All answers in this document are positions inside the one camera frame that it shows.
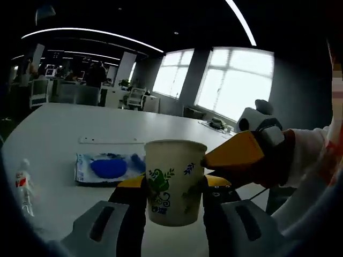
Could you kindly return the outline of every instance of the gray plastic part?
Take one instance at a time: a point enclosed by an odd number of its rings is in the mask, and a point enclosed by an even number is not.
[[[276,126],[268,127],[261,132],[263,138],[268,142],[270,146],[277,146],[285,140],[285,136],[281,129]]]
[[[278,231],[275,220],[256,206],[250,200],[223,203],[222,208],[227,216],[232,234],[234,257],[267,257],[277,255],[286,243],[284,236]],[[237,207],[244,206],[255,219],[261,236],[255,240],[249,240],[245,226]]]
[[[105,207],[114,210],[100,241],[90,238],[93,225]],[[100,201],[74,221],[73,231],[61,243],[73,256],[115,257],[120,226],[129,205]]]

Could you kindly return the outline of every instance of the cup rim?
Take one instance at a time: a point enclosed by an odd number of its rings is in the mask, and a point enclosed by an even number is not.
[[[184,139],[161,139],[161,140],[153,140],[145,144],[144,149],[146,145],[152,145],[154,143],[192,143],[193,145],[199,146],[201,149],[204,149],[204,151],[207,151],[207,146],[203,143],[191,141],[191,140],[184,140]]]

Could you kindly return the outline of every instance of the office chair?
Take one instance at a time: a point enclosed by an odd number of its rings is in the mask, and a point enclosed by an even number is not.
[[[143,96],[145,92],[146,89],[137,87],[132,88],[126,104],[129,109],[141,110],[143,108]]]
[[[33,80],[31,84],[31,94],[29,97],[29,107],[39,106],[49,102],[47,94],[48,80]]]
[[[97,87],[78,85],[76,104],[98,106],[99,92]]]

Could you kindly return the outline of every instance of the blue object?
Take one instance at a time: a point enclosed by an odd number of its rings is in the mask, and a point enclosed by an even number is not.
[[[141,173],[145,172],[145,162],[142,161],[137,154],[131,156],[131,161],[134,163],[137,170]]]
[[[90,166],[94,173],[101,178],[118,178],[124,175],[128,169],[126,161],[121,158],[96,160]]]

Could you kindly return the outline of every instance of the plastic bottle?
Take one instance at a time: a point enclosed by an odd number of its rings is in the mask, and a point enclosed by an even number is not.
[[[31,177],[28,173],[29,170],[29,161],[28,159],[23,159],[21,161],[20,167],[16,173],[16,188],[18,192],[18,200],[23,211],[23,215],[32,221],[34,217],[33,213],[33,184]]]

